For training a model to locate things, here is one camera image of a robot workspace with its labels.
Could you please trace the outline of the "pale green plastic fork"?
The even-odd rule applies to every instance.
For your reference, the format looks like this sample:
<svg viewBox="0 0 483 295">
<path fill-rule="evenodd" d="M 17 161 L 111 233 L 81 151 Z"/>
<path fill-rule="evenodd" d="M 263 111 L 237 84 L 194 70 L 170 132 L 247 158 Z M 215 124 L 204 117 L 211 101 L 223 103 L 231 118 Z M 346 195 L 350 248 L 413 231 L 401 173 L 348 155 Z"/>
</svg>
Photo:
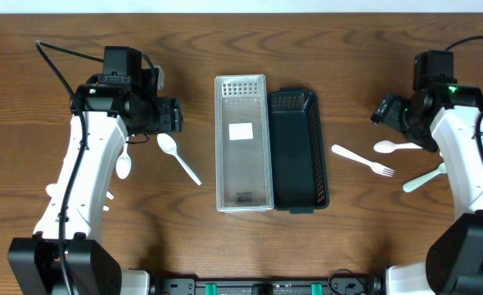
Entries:
<svg viewBox="0 0 483 295">
<path fill-rule="evenodd" d="M 434 179 L 437 175 L 442 175 L 446 173 L 447 173 L 447 170 L 445 167 L 445 163 L 442 162 L 441 164 L 438 165 L 438 167 L 435 170 L 430 171 L 424 175 L 417 177 L 416 179 L 412 179 L 409 182 L 405 183 L 402 186 L 402 189 L 406 193 L 411 193 L 412 191 L 416 190 L 417 188 L 420 188 L 430 180 Z"/>
</svg>

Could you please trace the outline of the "small white spoon under arm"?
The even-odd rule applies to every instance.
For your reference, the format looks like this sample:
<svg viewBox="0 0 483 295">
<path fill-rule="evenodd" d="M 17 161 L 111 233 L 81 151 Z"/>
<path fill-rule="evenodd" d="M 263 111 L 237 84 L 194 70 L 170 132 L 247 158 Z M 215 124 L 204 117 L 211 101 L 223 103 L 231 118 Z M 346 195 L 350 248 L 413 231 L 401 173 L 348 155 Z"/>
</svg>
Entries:
<svg viewBox="0 0 483 295">
<path fill-rule="evenodd" d="M 132 170 L 132 159 L 128 153 L 129 144 L 125 143 L 123 151 L 115 163 L 115 172 L 120 179 L 126 179 Z"/>
</svg>

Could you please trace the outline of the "white plastic fork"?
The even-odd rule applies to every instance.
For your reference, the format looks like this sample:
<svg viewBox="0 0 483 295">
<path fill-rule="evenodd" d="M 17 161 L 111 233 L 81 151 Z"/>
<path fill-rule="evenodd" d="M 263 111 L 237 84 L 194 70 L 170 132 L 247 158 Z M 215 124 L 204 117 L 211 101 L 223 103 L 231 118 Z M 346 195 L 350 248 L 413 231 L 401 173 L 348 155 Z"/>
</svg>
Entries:
<svg viewBox="0 0 483 295">
<path fill-rule="evenodd" d="M 342 157 L 351 159 L 353 161 L 357 161 L 361 164 L 364 164 L 368 166 L 374 173 L 387 176 L 387 177 L 392 177 L 395 173 L 395 171 L 387 166 L 384 166 L 383 164 L 377 163 L 370 161 L 364 157 L 361 157 L 360 155 L 340 146 L 337 144 L 333 144 L 331 146 L 332 152 L 334 152 L 337 155 L 340 155 Z"/>
</svg>

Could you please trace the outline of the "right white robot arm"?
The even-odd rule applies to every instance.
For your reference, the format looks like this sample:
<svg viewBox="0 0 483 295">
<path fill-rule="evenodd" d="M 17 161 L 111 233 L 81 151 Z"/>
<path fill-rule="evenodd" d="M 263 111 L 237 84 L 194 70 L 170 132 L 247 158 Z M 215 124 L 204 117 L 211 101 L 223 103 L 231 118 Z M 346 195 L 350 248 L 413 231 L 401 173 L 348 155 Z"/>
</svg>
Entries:
<svg viewBox="0 0 483 295">
<path fill-rule="evenodd" d="M 425 261 L 386 269 L 387 294 L 483 294 L 483 95 L 454 78 L 454 55 L 415 56 L 414 94 L 388 93 L 373 112 L 410 143 L 440 152 L 454 198 L 454 223 Z"/>
</svg>

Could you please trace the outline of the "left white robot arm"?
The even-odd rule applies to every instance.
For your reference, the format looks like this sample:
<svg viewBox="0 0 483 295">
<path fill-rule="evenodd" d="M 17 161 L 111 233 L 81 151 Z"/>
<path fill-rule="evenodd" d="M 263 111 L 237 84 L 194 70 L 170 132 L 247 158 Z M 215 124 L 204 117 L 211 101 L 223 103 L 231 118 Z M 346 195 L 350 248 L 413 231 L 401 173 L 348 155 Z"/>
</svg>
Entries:
<svg viewBox="0 0 483 295">
<path fill-rule="evenodd" d="M 29 238 L 14 238 L 8 262 L 24 294 L 157 294 L 145 270 L 125 270 L 102 246 L 102 222 L 115 164 L 143 134 L 176 133 L 176 98 L 158 97 L 164 74 L 146 54 L 107 46 L 92 75 L 70 96 L 69 147 L 51 200 Z"/>
</svg>

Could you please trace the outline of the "cream plastic spoon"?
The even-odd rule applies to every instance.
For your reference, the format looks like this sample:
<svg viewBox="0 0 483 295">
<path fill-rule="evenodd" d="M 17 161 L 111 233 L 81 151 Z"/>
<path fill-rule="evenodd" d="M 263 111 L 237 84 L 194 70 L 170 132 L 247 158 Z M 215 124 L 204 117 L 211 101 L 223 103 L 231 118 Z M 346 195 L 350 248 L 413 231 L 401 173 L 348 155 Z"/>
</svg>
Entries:
<svg viewBox="0 0 483 295">
<path fill-rule="evenodd" d="M 421 149 L 421 147 L 415 143 L 393 143 L 389 140 L 383 140 L 376 143 L 373 149 L 375 152 L 387 154 L 402 149 Z"/>
</svg>

